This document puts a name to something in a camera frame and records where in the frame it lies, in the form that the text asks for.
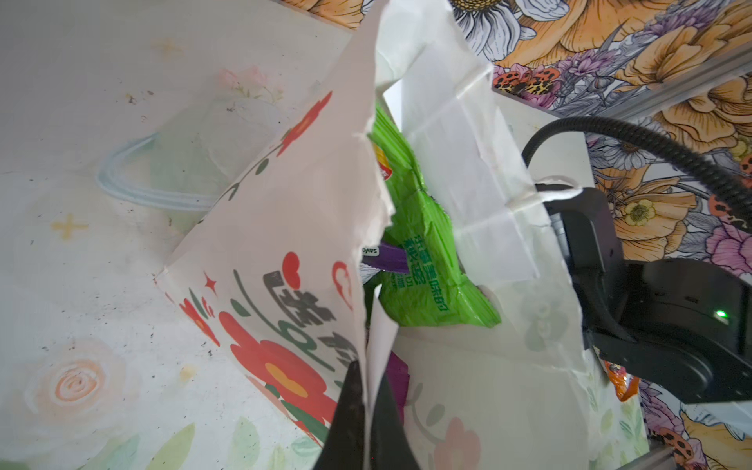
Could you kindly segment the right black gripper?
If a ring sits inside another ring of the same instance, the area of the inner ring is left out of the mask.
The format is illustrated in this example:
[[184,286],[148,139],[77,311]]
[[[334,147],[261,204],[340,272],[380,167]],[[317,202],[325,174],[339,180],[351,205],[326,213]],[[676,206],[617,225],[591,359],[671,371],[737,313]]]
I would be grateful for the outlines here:
[[684,403],[750,401],[747,283],[699,260],[626,260],[595,188],[544,206],[582,307],[587,346]]

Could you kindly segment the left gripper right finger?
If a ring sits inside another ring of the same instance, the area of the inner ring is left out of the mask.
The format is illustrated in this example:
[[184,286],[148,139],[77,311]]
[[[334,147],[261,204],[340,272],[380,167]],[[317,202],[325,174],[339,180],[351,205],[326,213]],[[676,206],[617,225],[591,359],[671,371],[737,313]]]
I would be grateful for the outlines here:
[[369,465],[373,470],[420,469],[407,442],[387,375],[381,380],[372,414]]

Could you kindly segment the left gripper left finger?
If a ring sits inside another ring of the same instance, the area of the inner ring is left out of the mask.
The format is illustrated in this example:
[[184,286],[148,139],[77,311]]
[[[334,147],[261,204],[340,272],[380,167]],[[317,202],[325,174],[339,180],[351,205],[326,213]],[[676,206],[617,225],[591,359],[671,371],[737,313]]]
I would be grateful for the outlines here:
[[348,367],[324,447],[313,470],[362,470],[365,402],[360,363]]

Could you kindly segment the magenta snack bag yellow letters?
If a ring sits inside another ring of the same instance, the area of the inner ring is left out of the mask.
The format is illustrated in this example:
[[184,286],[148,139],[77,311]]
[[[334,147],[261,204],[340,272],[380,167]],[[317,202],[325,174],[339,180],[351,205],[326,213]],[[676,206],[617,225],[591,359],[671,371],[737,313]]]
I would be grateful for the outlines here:
[[405,424],[405,405],[409,393],[409,366],[397,354],[391,352],[386,367],[386,375],[389,380],[394,399],[399,413],[399,421]]

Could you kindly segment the green Lays chips bag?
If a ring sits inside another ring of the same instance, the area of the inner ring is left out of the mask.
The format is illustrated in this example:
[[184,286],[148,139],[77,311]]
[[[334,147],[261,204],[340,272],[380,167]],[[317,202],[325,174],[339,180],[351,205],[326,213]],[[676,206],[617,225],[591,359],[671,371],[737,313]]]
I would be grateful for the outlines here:
[[379,300],[396,323],[406,327],[501,323],[490,300],[462,268],[452,221],[429,194],[407,139],[381,107],[369,139],[396,213],[383,241],[407,255],[407,273],[383,272]]

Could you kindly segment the white paper bag red flower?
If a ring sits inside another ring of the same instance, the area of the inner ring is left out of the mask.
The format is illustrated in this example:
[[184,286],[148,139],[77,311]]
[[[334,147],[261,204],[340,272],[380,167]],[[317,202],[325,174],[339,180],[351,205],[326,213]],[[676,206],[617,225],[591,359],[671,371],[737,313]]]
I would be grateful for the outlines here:
[[[190,231],[159,276],[200,329],[320,453],[349,365],[363,468],[391,352],[409,366],[403,430],[420,469],[584,469],[582,314],[547,202],[446,1],[379,1],[307,113]],[[406,327],[360,278],[396,209],[369,139],[381,107],[452,221],[462,271],[501,323]]]

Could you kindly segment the purple white snack bag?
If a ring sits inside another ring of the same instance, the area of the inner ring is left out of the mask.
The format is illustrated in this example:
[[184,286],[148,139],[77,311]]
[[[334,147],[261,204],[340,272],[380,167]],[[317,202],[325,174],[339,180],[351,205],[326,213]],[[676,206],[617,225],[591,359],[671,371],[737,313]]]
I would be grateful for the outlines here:
[[362,283],[366,284],[381,272],[409,274],[409,261],[405,250],[387,243],[363,248],[360,263]]

